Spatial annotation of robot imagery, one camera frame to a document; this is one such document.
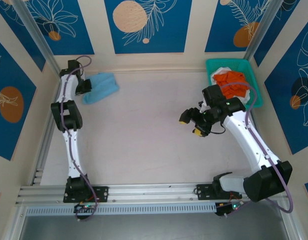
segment gray floor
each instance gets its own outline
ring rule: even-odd
[[[280,212],[252,203],[228,219],[214,213],[26,217],[21,240],[285,240]]]

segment orange cloth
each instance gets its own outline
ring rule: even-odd
[[[248,84],[248,82],[246,82],[245,75],[242,72],[238,72],[238,71],[229,71],[224,74],[216,74],[214,75],[214,80],[220,87],[226,84],[229,84],[229,83]],[[246,91],[248,89],[249,89],[248,86],[240,85],[240,84],[233,84],[233,85],[229,85],[229,86],[222,88],[222,93],[227,99],[230,99],[233,96],[244,98],[246,96]]]

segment vent grille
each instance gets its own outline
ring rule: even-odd
[[[26,216],[70,216],[73,206],[33,206],[27,209]],[[185,213],[215,213],[214,203],[184,203],[184,204],[122,204],[99,205],[97,215],[130,215],[130,214],[185,214]]]

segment teal basket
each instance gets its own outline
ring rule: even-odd
[[[206,67],[207,67],[209,85],[212,84],[210,75],[214,73],[218,68],[229,67],[232,71],[243,73],[245,75],[246,81],[249,83],[250,86],[254,87],[254,89],[257,92],[257,100],[255,102],[254,108],[259,108],[263,105],[263,99],[262,96],[260,95],[255,75],[253,73],[252,67],[250,66],[250,63],[246,59],[239,59],[239,58],[208,59],[206,61]],[[246,104],[247,109],[249,109],[254,99],[255,99],[255,94],[252,90],[250,90],[250,100]]]

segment white floor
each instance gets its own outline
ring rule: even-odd
[[[192,134],[193,123],[178,123],[185,109],[203,99],[205,72],[115,76],[119,92],[92,105],[75,100],[92,184],[210,182],[215,175],[250,167],[229,131],[200,138]],[[55,129],[41,185],[65,185],[67,171],[64,139]]]

